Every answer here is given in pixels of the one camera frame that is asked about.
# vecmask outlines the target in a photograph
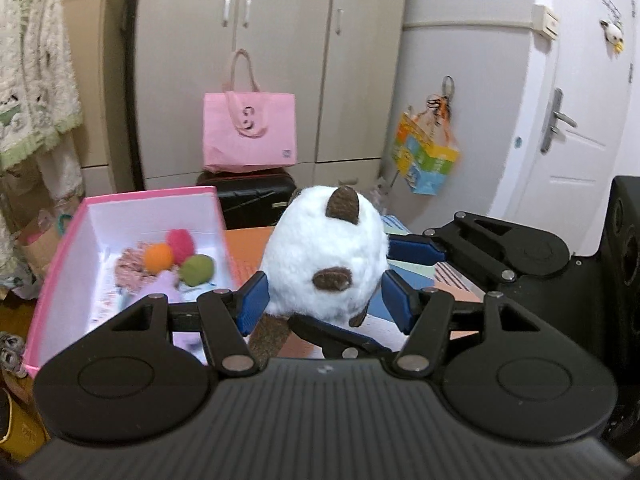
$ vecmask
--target door lock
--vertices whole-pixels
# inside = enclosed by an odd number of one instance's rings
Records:
[[[564,94],[562,92],[562,89],[556,88],[556,90],[554,91],[554,98],[551,104],[551,113],[548,116],[545,129],[544,129],[545,136],[542,139],[542,145],[540,146],[540,153],[548,152],[549,148],[551,148],[551,141],[554,140],[554,136],[560,134],[560,130],[558,129],[558,126],[556,126],[556,123],[558,121],[562,121],[563,123],[568,124],[572,128],[578,127],[577,122],[575,122],[568,115],[565,115],[562,112],[560,112],[560,106],[562,105],[563,95]]]

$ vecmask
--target white switch box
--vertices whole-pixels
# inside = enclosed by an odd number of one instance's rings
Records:
[[[533,6],[533,30],[548,40],[556,40],[560,29],[560,19],[547,6]]]

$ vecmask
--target white door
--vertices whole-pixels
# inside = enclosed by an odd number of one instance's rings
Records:
[[[334,0],[318,162],[380,158],[404,0]]]
[[[330,0],[239,0],[236,48],[249,52],[264,90],[296,96],[298,162],[316,158],[329,10]],[[242,60],[236,82],[248,89]]]
[[[580,251],[608,193],[628,108],[635,36],[632,0],[610,2],[624,28],[625,49],[618,55],[600,25],[600,20],[612,18],[602,0],[554,0],[561,20],[554,88],[564,92],[560,111],[577,127],[557,122],[559,135],[546,154],[536,155],[514,216],[516,222],[559,235],[572,253]]]
[[[136,115],[145,180],[201,171],[202,100],[220,91],[235,4],[138,0]]]

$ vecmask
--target blue mat section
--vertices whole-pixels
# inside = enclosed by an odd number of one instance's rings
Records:
[[[416,274],[415,272],[411,272],[410,270],[401,269],[400,267],[396,267],[395,265],[391,265],[389,266],[389,268],[400,274],[402,279],[405,280],[413,288],[433,286],[434,281],[431,278],[421,276],[420,274]],[[389,311],[386,309],[385,304],[382,302],[382,291],[380,289],[378,289],[373,298],[371,298],[368,314],[393,322],[391,314],[389,314]]]

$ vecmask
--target colorful plastic bag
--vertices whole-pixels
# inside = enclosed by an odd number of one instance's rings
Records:
[[[249,63],[253,92],[235,92],[236,61]],[[223,91],[204,97],[204,169],[247,173],[296,163],[296,100],[293,94],[261,92],[249,54],[232,55]]]
[[[392,156],[414,193],[437,194],[459,154],[446,98],[432,96],[424,112],[400,117]]]

